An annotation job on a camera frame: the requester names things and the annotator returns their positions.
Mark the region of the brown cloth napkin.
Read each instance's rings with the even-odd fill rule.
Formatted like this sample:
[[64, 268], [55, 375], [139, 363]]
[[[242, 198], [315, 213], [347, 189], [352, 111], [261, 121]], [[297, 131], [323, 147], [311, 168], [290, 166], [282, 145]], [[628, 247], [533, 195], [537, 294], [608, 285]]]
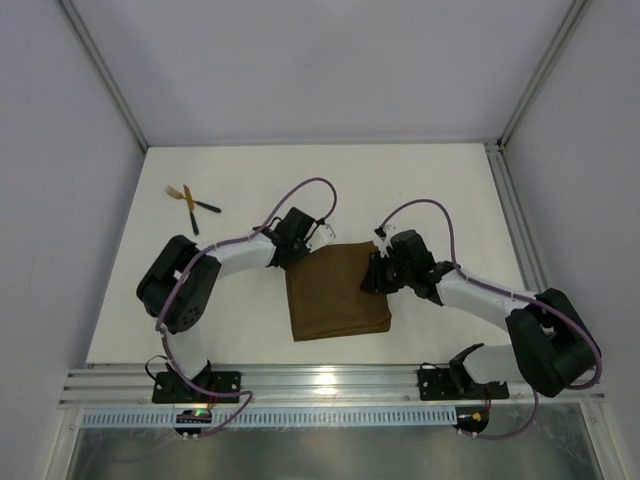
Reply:
[[390, 330], [392, 314], [387, 298], [360, 289], [369, 256], [376, 251], [371, 241], [329, 245], [285, 271], [294, 341]]

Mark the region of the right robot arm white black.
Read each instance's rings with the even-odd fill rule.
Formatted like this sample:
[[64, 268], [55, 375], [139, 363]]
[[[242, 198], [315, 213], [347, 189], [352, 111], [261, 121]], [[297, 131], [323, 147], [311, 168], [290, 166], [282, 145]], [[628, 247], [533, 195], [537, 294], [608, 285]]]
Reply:
[[553, 288], [513, 292], [476, 279], [451, 261], [437, 261], [414, 230], [379, 227], [360, 285], [368, 294], [410, 289], [440, 307], [463, 311], [507, 332], [506, 345], [474, 344], [449, 362], [460, 393], [494, 382], [525, 382], [552, 398], [580, 388], [580, 377], [597, 371], [601, 352], [567, 296]]

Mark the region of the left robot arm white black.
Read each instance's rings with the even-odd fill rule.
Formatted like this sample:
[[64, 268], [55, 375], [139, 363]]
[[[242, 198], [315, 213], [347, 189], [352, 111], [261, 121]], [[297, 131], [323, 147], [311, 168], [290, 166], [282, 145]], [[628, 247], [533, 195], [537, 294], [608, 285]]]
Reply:
[[282, 219], [208, 247], [183, 235], [172, 237], [136, 289], [146, 313], [156, 320], [170, 369], [192, 381], [209, 366], [198, 322], [217, 281], [258, 268], [286, 270], [334, 240], [325, 220], [295, 207]]

